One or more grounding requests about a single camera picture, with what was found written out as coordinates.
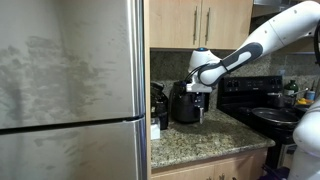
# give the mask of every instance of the refrigerator door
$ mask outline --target refrigerator door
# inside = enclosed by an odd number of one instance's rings
[[[140,117],[142,0],[1,0],[0,129]]]
[[[0,136],[3,180],[145,180],[144,119]]]

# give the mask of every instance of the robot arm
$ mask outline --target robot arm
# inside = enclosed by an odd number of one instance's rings
[[[262,24],[239,49],[222,60],[205,48],[195,50],[191,56],[189,72],[206,65],[193,75],[187,91],[211,92],[211,87],[228,72],[298,39],[313,37],[319,19],[320,5],[314,1],[305,1]]]

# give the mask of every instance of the kitchen counter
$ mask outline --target kitchen counter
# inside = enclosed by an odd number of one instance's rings
[[[152,169],[176,165],[247,150],[274,146],[275,142],[248,126],[211,109],[203,124],[169,121],[161,138],[151,141]]]

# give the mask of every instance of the tile backsplash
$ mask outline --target tile backsplash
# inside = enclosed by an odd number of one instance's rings
[[[214,51],[216,56],[224,58],[232,51]],[[172,84],[183,80],[188,74],[192,51],[151,51],[151,80],[165,85],[164,93],[169,96]],[[231,72],[229,76],[268,76],[279,75],[284,70],[283,83],[296,80],[299,89],[310,88],[319,80],[320,68],[315,65],[314,54],[270,54],[250,62]],[[216,91],[210,96],[210,106],[216,107]]]

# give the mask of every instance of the lower cabinet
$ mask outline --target lower cabinet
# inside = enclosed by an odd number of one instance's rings
[[[267,149],[152,170],[152,180],[257,180]]]

